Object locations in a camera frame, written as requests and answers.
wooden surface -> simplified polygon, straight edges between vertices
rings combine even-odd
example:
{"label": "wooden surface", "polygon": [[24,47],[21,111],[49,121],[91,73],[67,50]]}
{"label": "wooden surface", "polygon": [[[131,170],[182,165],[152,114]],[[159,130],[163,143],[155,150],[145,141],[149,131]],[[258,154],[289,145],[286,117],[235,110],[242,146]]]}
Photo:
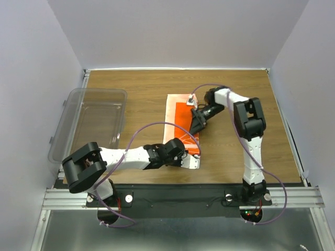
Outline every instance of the wooden surface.
{"label": "wooden surface", "polygon": [[[126,147],[140,127],[164,121],[167,94],[190,93],[204,83],[230,86],[234,92],[261,100],[267,128],[262,144],[263,166],[283,182],[300,182],[291,148],[265,71],[91,71],[88,88],[120,88],[128,93],[126,124],[119,148]],[[199,103],[211,87],[196,92]],[[161,143],[163,126],[142,131],[132,147]],[[227,110],[208,121],[200,133],[200,169],[162,167],[156,170],[121,170],[112,175],[115,183],[194,184],[240,183],[244,166],[242,147],[235,136]],[[267,182],[276,182],[266,176]]]}

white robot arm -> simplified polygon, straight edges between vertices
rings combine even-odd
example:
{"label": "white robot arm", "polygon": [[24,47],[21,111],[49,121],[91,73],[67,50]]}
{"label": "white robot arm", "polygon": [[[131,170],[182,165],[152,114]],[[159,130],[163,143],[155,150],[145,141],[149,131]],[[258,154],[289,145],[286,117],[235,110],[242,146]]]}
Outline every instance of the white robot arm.
{"label": "white robot arm", "polygon": [[97,192],[104,200],[114,194],[113,183],[103,181],[102,174],[111,171],[125,155],[118,166],[123,169],[157,169],[163,165],[198,169],[200,160],[197,155],[188,154],[181,140],[174,138],[165,144],[145,145],[127,152],[121,149],[98,147],[91,142],[65,158],[62,162],[70,193]]}
{"label": "white robot arm", "polygon": [[[266,123],[259,99],[240,96],[228,87],[221,86],[210,89],[205,95],[205,102],[207,105],[204,108],[192,109],[193,119],[190,133],[195,134],[204,129],[208,119],[228,107],[233,114],[240,141],[248,149],[250,155],[261,164],[261,144]],[[261,168],[245,150],[243,153],[244,199],[250,201],[266,193],[266,182]]]}

orange bag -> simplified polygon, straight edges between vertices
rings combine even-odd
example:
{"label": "orange bag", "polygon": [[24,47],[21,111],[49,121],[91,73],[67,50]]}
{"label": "orange bag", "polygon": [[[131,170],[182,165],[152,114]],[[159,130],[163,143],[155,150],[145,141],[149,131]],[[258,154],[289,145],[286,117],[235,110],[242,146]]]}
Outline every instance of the orange bag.
{"label": "orange bag", "polygon": [[[189,94],[168,94],[166,100],[166,110],[165,110],[165,121],[177,124],[185,130],[189,130],[192,123],[192,113],[191,109],[193,106],[186,105]],[[199,133],[194,135],[197,141],[199,141]],[[167,141],[178,138],[180,139],[185,148],[190,154],[199,154],[199,149],[196,143],[191,139],[191,137],[186,134],[183,130],[166,124],[164,126],[164,138],[163,144]]]}

purple cable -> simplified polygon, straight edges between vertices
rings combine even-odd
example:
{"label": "purple cable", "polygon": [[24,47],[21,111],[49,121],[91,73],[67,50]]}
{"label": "purple cable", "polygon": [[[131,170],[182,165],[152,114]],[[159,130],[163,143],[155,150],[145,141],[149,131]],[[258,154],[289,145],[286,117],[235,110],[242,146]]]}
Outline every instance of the purple cable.
{"label": "purple cable", "polygon": [[262,170],[262,172],[266,173],[266,174],[269,174],[271,175],[272,177],[274,177],[276,180],[278,180],[278,182],[281,184],[283,190],[284,190],[284,194],[285,194],[285,202],[284,202],[284,206],[283,206],[283,209],[282,211],[280,212],[280,214],[278,214],[276,217],[274,217],[273,219],[269,220],[269,221],[265,221],[265,222],[260,222],[260,223],[255,223],[255,222],[250,222],[250,221],[247,221],[247,222],[250,222],[251,224],[255,224],[255,225],[266,225],[266,224],[269,224],[269,223],[272,223],[276,220],[278,220],[282,214],[284,213],[285,209],[286,209],[286,206],[287,206],[287,191],[286,191],[286,188],[284,186],[284,184],[282,183],[282,181],[274,174],[270,173],[269,171],[265,170],[262,165],[260,163],[258,163],[258,161],[250,154],[249,150],[247,149],[247,147],[244,145],[243,141],[241,140],[238,132],[237,132],[237,129],[236,129],[236,126],[235,126],[235,123],[234,123],[234,118],[233,118],[233,115],[232,115],[232,112],[231,112],[231,107],[230,107],[230,102],[229,102],[229,94],[230,94],[230,91],[228,92],[227,94],[227,104],[228,104],[228,110],[229,110],[229,115],[230,115],[230,119],[231,119],[231,123],[233,125],[233,128],[234,128],[234,131],[235,131],[235,134],[239,140],[239,142],[241,143],[243,149],[245,150],[245,152],[251,157],[251,159],[255,162],[255,164]]}
{"label": "purple cable", "polygon": [[[188,134],[191,139],[196,143],[197,147],[199,148],[199,155],[201,155],[201,147],[200,147],[200,144],[199,142],[195,139],[195,137],[190,134],[187,130],[185,130],[184,128],[182,128],[180,125],[177,125],[177,124],[173,124],[173,123],[170,123],[170,122],[154,122],[154,123],[150,123],[150,124],[147,124],[145,125],[144,127],[140,128],[139,130],[137,130],[134,135],[132,136],[132,138],[130,139],[126,149],[125,149],[125,153],[127,153],[127,151],[130,149],[130,145],[132,144],[132,142],[134,141],[136,135],[142,131],[143,129],[149,127],[149,126],[153,126],[155,124],[168,124],[168,125],[171,125],[171,126],[174,126],[174,127],[177,127],[179,129],[181,129],[182,131],[184,131],[186,134]],[[122,157],[120,158],[120,160],[116,163],[115,167],[109,171],[109,173],[104,177],[102,178],[96,185],[95,185],[95,189],[102,183],[104,182],[106,179],[108,179],[108,177],[121,165],[121,162],[125,159],[125,154],[123,153]],[[115,210],[113,210],[112,208],[110,208],[102,199],[101,197],[99,196],[99,194],[95,191],[95,194],[96,194],[96,197],[98,199],[98,201],[105,207],[107,208],[110,212],[112,212],[113,214],[119,216],[120,218],[123,218],[123,219],[126,219],[128,221],[131,221],[132,223],[131,224],[128,224],[128,225],[122,225],[122,226],[114,226],[114,225],[107,225],[106,223],[104,222],[100,222],[100,224],[104,225],[104,226],[107,226],[107,227],[114,227],[114,228],[123,228],[123,227],[129,227],[129,226],[133,226],[136,224],[136,221],[133,220],[132,218],[129,218],[127,216],[124,216],[118,212],[116,212]]]}

